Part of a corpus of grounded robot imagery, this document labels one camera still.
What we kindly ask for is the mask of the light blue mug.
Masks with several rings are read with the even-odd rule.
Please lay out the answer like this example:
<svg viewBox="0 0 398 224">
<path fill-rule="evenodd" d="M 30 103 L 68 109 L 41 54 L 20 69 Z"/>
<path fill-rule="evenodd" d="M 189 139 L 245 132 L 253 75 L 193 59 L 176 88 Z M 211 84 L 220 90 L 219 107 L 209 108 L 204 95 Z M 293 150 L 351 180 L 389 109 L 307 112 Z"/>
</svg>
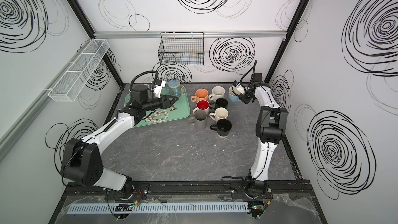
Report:
<svg viewBox="0 0 398 224">
<path fill-rule="evenodd" d="M 236 102 L 241 102 L 240 98 L 238 97 L 237 93 L 234 91 L 233 86 L 229 88 L 228 94 L 229 94 L 229 99 L 231 102 L 236 103 Z"/>
</svg>

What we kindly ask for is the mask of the black mug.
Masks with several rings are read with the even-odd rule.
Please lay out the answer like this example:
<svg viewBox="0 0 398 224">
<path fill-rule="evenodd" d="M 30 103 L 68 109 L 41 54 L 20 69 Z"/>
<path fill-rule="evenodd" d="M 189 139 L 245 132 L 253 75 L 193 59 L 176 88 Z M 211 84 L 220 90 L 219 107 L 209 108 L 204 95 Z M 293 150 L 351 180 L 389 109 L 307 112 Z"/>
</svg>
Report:
<svg viewBox="0 0 398 224">
<path fill-rule="evenodd" d="M 218 109 L 218 108 L 225 108 L 225 109 L 227 109 L 227 108 L 228 108 L 228 104 L 229 104 L 228 100 L 221 97 L 221 98 L 219 98 L 219 99 L 216 99 L 216 101 L 213 102 L 212 104 L 210 104 L 210 107 L 209 107 L 209 108 L 210 108 L 211 110 L 216 110 L 216 109 Z"/>
</svg>

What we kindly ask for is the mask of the white mug red inside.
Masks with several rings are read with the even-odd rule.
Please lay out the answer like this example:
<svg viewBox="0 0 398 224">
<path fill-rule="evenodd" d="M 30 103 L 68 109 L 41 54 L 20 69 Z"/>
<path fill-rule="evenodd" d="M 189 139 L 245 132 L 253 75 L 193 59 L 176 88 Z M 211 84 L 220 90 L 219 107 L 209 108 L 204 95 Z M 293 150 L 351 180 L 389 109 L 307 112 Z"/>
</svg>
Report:
<svg viewBox="0 0 398 224">
<path fill-rule="evenodd" d="M 209 114 L 210 103 L 207 100 L 200 100 L 197 102 L 196 108 L 192 111 L 194 114 L 196 112 L 203 112 L 206 115 Z"/>
</svg>

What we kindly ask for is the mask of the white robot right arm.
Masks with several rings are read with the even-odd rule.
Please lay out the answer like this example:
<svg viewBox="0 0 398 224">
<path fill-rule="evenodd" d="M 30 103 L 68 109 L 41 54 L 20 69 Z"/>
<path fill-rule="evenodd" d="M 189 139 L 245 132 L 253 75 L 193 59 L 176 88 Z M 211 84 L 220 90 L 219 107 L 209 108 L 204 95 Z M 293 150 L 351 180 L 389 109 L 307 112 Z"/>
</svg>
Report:
<svg viewBox="0 0 398 224">
<path fill-rule="evenodd" d="M 238 84 L 237 89 L 241 101 L 248 104 L 257 100 L 261 106 L 255 126 L 257 153 L 245 185 L 246 195 L 255 199 L 269 192 L 268 170 L 273 153 L 285 135 L 288 111 L 274 99 L 261 73 L 253 72 L 248 86 Z"/>
</svg>

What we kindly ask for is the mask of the beige mug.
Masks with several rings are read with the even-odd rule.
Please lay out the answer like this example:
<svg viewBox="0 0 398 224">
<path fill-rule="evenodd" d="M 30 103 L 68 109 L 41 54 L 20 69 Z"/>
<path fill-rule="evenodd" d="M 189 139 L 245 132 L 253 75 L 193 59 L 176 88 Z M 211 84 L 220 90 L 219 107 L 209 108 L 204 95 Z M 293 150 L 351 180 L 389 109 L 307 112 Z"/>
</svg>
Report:
<svg viewBox="0 0 398 224">
<path fill-rule="evenodd" d="M 225 95 L 225 88 L 222 86 L 215 86 L 213 87 L 213 89 L 211 90 L 211 94 L 208 96 L 208 99 L 210 101 L 217 101 L 220 98 L 224 98 Z"/>
</svg>

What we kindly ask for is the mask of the pale pink mug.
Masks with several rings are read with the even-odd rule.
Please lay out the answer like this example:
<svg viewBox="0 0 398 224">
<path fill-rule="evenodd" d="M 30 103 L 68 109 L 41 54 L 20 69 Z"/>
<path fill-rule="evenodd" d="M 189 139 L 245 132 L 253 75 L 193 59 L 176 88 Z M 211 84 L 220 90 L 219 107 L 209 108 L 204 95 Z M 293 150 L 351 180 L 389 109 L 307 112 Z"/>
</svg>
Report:
<svg viewBox="0 0 398 224">
<path fill-rule="evenodd" d="M 209 113 L 209 117 L 215 122 L 218 122 L 221 119 L 228 119 L 228 116 L 229 112 L 224 107 L 219 107 L 215 110 L 214 113 Z"/>
</svg>

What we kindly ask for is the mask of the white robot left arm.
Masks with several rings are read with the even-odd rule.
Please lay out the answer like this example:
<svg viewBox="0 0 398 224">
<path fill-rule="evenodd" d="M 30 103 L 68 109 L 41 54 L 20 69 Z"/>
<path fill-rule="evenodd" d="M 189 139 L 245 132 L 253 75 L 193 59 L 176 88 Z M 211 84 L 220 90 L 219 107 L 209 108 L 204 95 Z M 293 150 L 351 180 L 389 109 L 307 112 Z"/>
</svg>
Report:
<svg viewBox="0 0 398 224">
<path fill-rule="evenodd" d="M 84 186 L 110 189 L 120 199 L 130 199 L 134 191 L 132 179 L 105 168 L 102 153 L 124 132 L 145 119 L 147 112 L 170 108 L 179 99 L 173 95 L 162 95 L 161 86 L 155 87 L 154 96 L 150 96 L 149 91 L 144 85 L 130 89 L 130 100 L 118 111 L 117 117 L 81 139 L 69 140 L 63 154 L 61 177 Z"/>
</svg>

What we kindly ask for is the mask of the peach mug grey base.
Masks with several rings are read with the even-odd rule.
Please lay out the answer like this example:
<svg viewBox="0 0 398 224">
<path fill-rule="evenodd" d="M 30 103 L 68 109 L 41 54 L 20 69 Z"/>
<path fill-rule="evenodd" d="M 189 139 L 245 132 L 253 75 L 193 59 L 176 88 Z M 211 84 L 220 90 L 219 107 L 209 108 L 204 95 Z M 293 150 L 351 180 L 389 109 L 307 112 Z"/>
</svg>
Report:
<svg viewBox="0 0 398 224">
<path fill-rule="evenodd" d="M 195 95 L 191 97 L 191 102 L 199 102 L 202 100 L 208 100 L 209 93 L 206 89 L 198 89 L 195 92 Z"/>
</svg>

